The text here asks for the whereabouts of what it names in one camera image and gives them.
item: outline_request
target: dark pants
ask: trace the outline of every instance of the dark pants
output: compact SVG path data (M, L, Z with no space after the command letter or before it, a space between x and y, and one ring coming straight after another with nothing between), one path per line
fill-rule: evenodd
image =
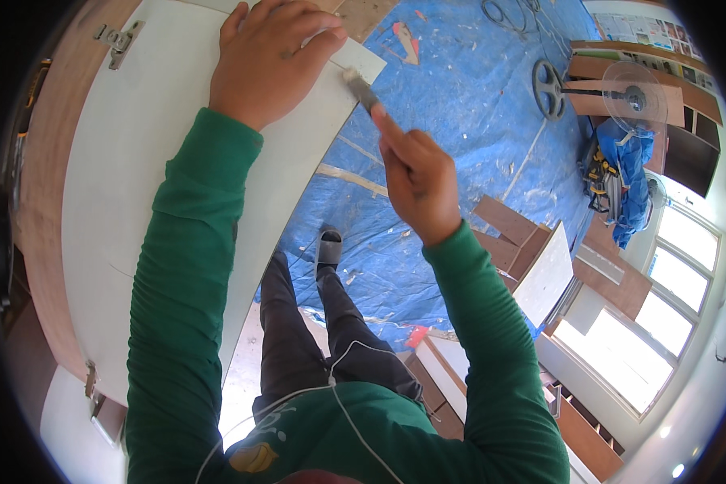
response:
M253 413L268 407L289 393L326 386L330 366L358 340L381 353L353 344L334 369L337 382L376 383L413 400L422 398L422 386L392 353L387 342L377 338L363 322L336 272L322 268L317 290L325 308L330 357L323 357L299 313L287 259L276 252L261 281L261 326L264 329L261 356L261 396L253 402ZM258 415L258 422L266 415Z

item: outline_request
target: foot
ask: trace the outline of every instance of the foot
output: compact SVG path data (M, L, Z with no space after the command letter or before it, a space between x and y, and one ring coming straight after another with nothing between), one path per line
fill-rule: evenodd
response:
M335 227L326 225L317 234L317 252L315 254L315 279L317 271L330 267L334 271L341 260L341 233Z

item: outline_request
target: sleeve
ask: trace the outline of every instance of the sleeve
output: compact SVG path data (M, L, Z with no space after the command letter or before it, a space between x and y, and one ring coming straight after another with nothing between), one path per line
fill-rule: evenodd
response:
M217 352L244 181L262 143L258 132L203 108L166 164L132 289L129 482L194 482L221 439Z
M549 413L519 306L463 221L423 249L470 362L465 441L504 482L568 482L567 451Z

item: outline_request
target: hand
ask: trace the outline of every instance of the hand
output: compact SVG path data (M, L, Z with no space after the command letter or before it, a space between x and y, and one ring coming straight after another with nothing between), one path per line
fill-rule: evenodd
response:
M282 118L307 96L344 44L347 32L339 25L341 19L311 2L262 0L249 14L248 4L240 2L221 27L210 109L255 131Z
M382 133L379 150L392 207L426 247L443 242L462 223L455 161L424 132L404 134L382 104L371 109L371 119Z

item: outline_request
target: blue tarp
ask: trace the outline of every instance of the blue tarp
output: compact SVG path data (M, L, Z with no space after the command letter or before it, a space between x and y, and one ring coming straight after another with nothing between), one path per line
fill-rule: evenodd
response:
M629 188L621 196L621 214L613 228L613 241L621 248L626 248L632 234L646 226L648 183L643 165L648 163L653 154L653 136L633 136L621 146L615 144L625 137L626 131L610 118L597 128L597 141L602 154L611 166L620 166L624 186Z
M521 25L516 2L500 4ZM588 206L577 161L590 126L571 107L561 121L544 121L532 93L532 66L547 56L564 72L570 39L599 34L580 0L541 5L540 34L528 12L532 33L519 35L484 17L478 0L401 0L364 45L388 63L373 85L388 112L405 129L428 131L454 157L463 217L496 236L471 213L487 194L535 223L554 227L562 220L572 240ZM406 23L419 41L419 65L398 58L405 51L392 33L395 22ZM323 163L385 186L378 138L368 115L357 108ZM313 260L317 230L326 223L344 236L338 271L375 334L403 351L417 326L451 329L422 244L389 200L324 175L310 181L280 242L300 306L323 321ZM533 337L540 333L532 325L530 330Z

